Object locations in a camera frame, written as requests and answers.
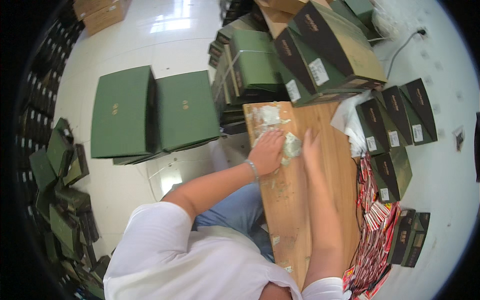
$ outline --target box lid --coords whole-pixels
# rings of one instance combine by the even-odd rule
[[[220,136],[207,71],[164,77],[156,83],[165,151]]]
[[[145,155],[150,66],[104,75],[98,80],[92,116],[91,156]]]

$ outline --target wooden board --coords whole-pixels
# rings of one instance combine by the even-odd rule
[[[253,103],[243,106],[250,143],[261,134],[263,120],[255,114],[262,106],[279,106],[280,118],[291,120],[278,124],[286,133],[303,140],[307,128],[322,137],[322,163],[328,187],[342,221],[344,266],[348,269],[357,247],[359,234],[355,219],[356,167],[350,158],[347,136],[330,125],[338,102],[293,108],[290,102]],[[311,254],[311,235],[307,186],[301,157],[294,158],[277,173],[260,178],[260,190],[276,264],[290,272],[300,289],[303,287]]]

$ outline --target electrical cable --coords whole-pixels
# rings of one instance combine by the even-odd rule
[[[427,34],[427,32],[426,32],[424,29],[420,29],[420,30],[412,33],[412,35],[410,35],[410,37],[408,38],[408,40],[395,52],[395,54],[394,54],[393,57],[392,57],[392,60],[390,61],[390,67],[388,68],[387,79],[390,77],[390,72],[392,71],[393,62],[394,62],[396,56],[398,55],[398,53],[408,44],[408,42],[409,42],[416,34],[419,34],[419,35],[424,36],[424,35]]]

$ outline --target silver bangle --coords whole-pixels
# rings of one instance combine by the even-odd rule
[[[245,162],[248,163],[248,164],[250,165],[250,167],[252,167],[253,173],[255,174],[255,181],[258,182],[258,172],[257,172],[257,168],[255,167],[255,165],[253,164],[253,162],[250,161],[249,159],[245,159]]]

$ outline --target white tile floor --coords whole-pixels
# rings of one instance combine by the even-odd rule
[[[98,78],[143,65],[152,65],[156,78],[201,70],[209,70],[212,78],[207,49],[221,26],[218,16],[217,1],[132,0],[124,21],[90,37],[84,31],[75,44],[61,79],[54,121],[67,118],[75,142],[85,146],[90,175],[75,187],[91,196],[101,237],[94,244],[97,258],[117,246],[137,206],[159,201],[172,184],[238,164],[248,154],[248,136],[240,134],[135,166],[90,158]]]

